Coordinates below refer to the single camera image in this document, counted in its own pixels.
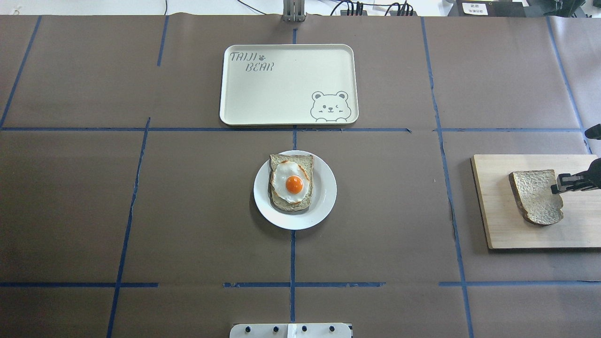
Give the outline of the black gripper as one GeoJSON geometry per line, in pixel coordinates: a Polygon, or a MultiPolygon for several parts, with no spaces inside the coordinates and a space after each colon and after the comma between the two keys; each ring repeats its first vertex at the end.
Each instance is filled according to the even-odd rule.
{"type": "Polygon", "coordinates": [[[601,158],[594,160],[588,170],[582,175],[562,173],[557,177],[557,184],[550,187],[553,194],[563,194],[569,191],[599,190],[601,188],[601,158]]]}

